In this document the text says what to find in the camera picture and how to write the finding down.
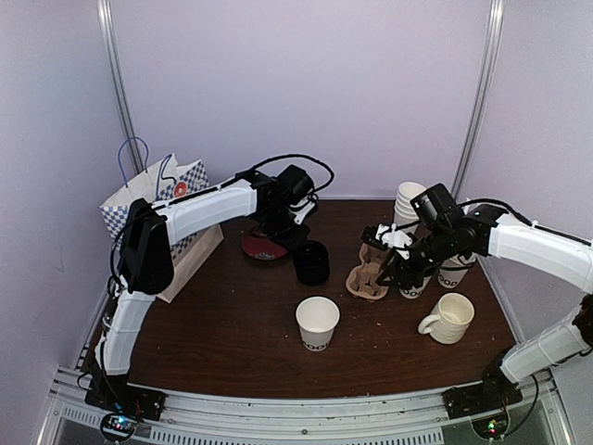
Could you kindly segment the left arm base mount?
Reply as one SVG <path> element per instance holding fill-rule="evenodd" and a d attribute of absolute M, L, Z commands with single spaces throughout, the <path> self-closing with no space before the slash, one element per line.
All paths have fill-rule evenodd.
<path fill-rule="evenodd" d="M 125 394 L 117 398 L 109 389 L 86 391 L 87 405 L 107 411 L 99 421 L 99 432 L 112 442 L 130 439 L 146 420 L 158 421 L 164 408 L 166 394 L 161 391 L 126 387 Z"/>

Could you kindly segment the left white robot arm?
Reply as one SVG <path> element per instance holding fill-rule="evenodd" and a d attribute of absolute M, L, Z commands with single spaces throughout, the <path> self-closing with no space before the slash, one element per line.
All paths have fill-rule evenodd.
<path fill-rule="evenodd" d="M 307 172 L 289 165 L 277 176 L 251 168 L 187 197 L 133 202 L 122 230 L 115 311 L 95 347 L 98 398 L 114 412 L 127 410 L 132 389 L 117 377 L 129 373 L 132 351 L 145 316 L 173 281 L 171 246 L 189 235 L 238 217 L 251 217 L 270 241 L 293 250 L 309 235 L 304 221 L 317 209 L 316 188 Z"/>

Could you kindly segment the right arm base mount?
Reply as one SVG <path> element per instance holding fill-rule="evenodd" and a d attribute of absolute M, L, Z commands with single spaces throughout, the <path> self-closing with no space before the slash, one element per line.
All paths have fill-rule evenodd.
<path fill-rule="evenodd" d="M 490 441 L 511 431 L 509 408 L 523 400 L 519 389 L 490 394 L 484 384 L 450 388 L 442 397 L 450 420 L 468 417 L 476 436 Z"/>

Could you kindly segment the white paper coffee cup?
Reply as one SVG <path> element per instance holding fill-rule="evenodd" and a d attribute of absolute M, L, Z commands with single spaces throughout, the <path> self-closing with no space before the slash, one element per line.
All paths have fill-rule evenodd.
<path fill-rule="evenodd" d="M 413 286 L 410 289 L 401 288 L 399 293 L 405 299 L 417 299 L 422 294 L 430 280 L 430 276 L 425 277 L 420 286 Z"/>

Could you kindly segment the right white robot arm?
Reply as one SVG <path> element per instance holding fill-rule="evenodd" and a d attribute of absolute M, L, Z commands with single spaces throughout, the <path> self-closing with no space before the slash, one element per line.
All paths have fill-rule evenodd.
<path fill-rule="evenodd" d="M 584 297 L 566 317 L 505 353 L 494 374 L 475 389 L 475 401 L 494 409 L 516 384 L 539 371 L 592 350 L 592 244 L 531 222 L 491 198 L 457 202 L 443 184 L 411 201 L 428 235 L 416 239 L 396 226 L 369 226 L 366 244 L 388 253 L 380 286 L 411 289 L 444 261 L 476 254 L 519 262 L 576 286 Z"/>

